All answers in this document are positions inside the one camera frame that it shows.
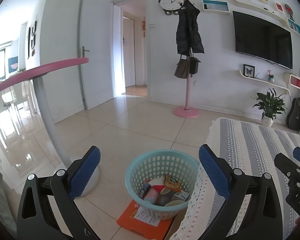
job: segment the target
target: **small vase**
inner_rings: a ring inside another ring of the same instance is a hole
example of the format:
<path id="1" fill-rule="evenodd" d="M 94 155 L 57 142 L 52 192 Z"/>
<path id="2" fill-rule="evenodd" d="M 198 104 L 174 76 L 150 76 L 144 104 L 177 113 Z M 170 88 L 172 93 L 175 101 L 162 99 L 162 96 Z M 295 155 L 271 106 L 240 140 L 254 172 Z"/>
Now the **small vase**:
<path id="1" fill-rule="evenodd" d="M 261 125 L 264 127 L 270 128 L 272 124 L 273 124 L 273 120 L 270 117 L 264 115 L 263 118 L 261 119 Z"/>

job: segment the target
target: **black coat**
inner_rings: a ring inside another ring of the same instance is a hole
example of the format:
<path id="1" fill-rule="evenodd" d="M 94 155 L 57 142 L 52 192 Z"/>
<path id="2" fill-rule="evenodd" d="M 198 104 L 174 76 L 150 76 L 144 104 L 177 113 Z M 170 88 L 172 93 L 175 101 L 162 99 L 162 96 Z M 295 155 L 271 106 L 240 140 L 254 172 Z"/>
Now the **black coat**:
<path id="1" fill-rule="evenodd" d="M 179 10 L 179 24 L 177 29 L 178 54 L 189 56 L 193 53 L 204 53 L 201 37 L 198 32 L 197 17 L 200 13 L 194 5 L 186 0 Z"/>

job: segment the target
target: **wooden floor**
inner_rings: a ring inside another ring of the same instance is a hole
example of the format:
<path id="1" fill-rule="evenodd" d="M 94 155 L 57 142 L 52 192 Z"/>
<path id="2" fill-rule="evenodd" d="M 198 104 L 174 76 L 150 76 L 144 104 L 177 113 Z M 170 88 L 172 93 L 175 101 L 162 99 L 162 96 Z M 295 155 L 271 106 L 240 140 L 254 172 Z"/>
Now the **wooden floor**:
<path id="1" fill-rule="evenodd" d="M 123 95 L 147 97 L 148 96 L 147 85 L 126 87 L 126 92 L 123 93 Z"/>

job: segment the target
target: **flat screen tv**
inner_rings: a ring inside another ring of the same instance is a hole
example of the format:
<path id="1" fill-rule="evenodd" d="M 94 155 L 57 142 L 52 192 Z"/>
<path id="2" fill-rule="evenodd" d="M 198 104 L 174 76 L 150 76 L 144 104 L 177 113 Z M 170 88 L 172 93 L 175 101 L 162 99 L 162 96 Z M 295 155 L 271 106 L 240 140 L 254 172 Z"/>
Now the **flat screen tv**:
<path id="1" fill-rule="evenodd" d="M 292 70 L 291 34 L 266 20 L 233 12 L 235 51 L 265 59 Z"/>

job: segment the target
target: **light blue plastic basket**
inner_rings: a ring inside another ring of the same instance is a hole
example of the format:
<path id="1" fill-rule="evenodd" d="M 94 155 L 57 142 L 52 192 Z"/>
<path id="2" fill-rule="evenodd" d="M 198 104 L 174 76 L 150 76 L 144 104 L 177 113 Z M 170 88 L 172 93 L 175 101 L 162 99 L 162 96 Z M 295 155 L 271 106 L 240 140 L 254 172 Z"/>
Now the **light blue plastic basket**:
<path id="1" fill-rule="evenodd" d="M 181 189 L 192 194 L 199 163 L 190 155 L 176 150 L 156 150 L 135 158 L 125 174 L 125 183 L 131 197 L 151 216 L 161 220 L 174 217 L 188 206 L 188 202 L 173 207 L 152 205 L 138 195 L 143 182 L 169 174 L 181 182 Z"/>

